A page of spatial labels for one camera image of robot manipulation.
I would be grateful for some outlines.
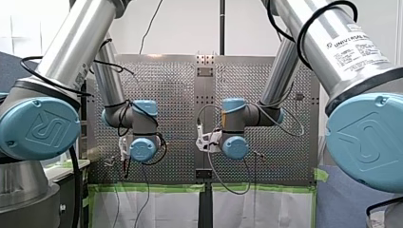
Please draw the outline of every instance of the metal pole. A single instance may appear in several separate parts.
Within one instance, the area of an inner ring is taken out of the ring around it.
[[[107,0],[78,0],[36,71],[76,90],[105,39],[116,14]]]
[[[97,57],[97,60],[114,64],[115,57],[112,44],[104,45]],[[113,66],[93,64],[95,78],[97,79],[99,91],[105,106],[121,104],[125,101],[125,94],[122,88],[121,77]]]
[[[225,0],[220,0],[220,55],[225,55]]]
[[[280,107],[279,101],[286,95],[287,89],[296,78],[298,62],[296,44],[284,39],[278,49],[269,79],[261,93],[260,102],[263,105],[276,104],[273,105],[274,108]]]

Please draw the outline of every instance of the silver robot arm segment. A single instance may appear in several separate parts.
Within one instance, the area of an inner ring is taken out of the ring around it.
[[[372,88],[401,79],[362,28],[339,6],[348,1],[272,0],[328,93],[326,142],[337,165],[374,189],[403,192],[403,97]]]
[[[35,70],[52,85],[36,76],[18,80],[0,106],[1,153],[16,160],[46,160],[75,143],[81,130],[76,112],[80,105],[70,91],[81,88],[123,8],[121,1],[76,2]]]

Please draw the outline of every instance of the pegboard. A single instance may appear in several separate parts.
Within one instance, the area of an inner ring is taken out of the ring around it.
[[[209,63],[209,67],[214,69],[214,75],[212,78],[205,77],[204,84],[204,79],[198,77],[201,61],[197,56],[118,55],[116,59],[118,64],[135,72],[135,77],[128,73],[121,74],[126,98],[157,101],[159,131],[168,141],[169,150],[160,164],[146,169],[148,180],[161,184],[194,183],[196,168],[209,167],[205,163],[204,154],[195,146],[195,115],[202,105],[199,103],[200,94],[195,91],[200,92],[205,88],[204,94],[210,104],[215,102],[221,105],[222,99],[237,96],[256,102],[274,61],[272,57],[216,57],[214,62]],[[93,107],[88,109],[88,120],[93,122],[93,130],[88,134],[93,134],[93,137],[88,136],[88,139],[95,142],[88,143],[96,144],[98,156],[91,165],[89,181],[120,180],[122,172],[119,170],[122,170],[122,165],[119,162],[113,172],[104,165],[105,159],[120,156],[117,129],[102,123],[100,117],[104,105],[96,84],[93,88],[96,95],[89,104]],[[296,92],[303,93],[302,101],[293,99]],[[266,162],[256,163],[258,182],[308,185],[313,181],[312,167],[316,167],[317,160],[317,99],[318,82],[311,71],[303,68],[298,73],[285,107],[297,113],[306,134],[301,138],[293,138],[282,133],[278,127],[247,128],[246,139],[252,150],[264,153],[268,158]],[[215,120],[219,114],[214,111],[207,113],[211,115],[205,116],[205,120]],[[298,125],[289,118],[285,119],[285,127],[298,131]],[[231,161],[222,154],[214,155],[213,161],[224,181],[247,181],[242,162]],[[248,163],[251,171],[254,171],[253,156],[248,158]],[[136,162],[131,163],[127,181],[144,181],[141,168]]]

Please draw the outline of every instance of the end effector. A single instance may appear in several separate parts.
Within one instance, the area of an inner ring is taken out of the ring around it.
[[[202,134],[202,125],[198,124],[196,145],[203,152],[222,151],[230,159],[242,160],[249,152],[249,143],[244,139],[245,127],[272,126],[275,122],[281,124],[283,119],[281,108],[259,108],[258,104],[248,104],[242,98],[225,99],[222,101],[222,130]]]

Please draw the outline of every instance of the logo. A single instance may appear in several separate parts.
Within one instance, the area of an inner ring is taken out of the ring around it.
[[[70,121],[48,111],[38,114],[26,136],[27,140],[51,147],[59,147],[67,130]]]

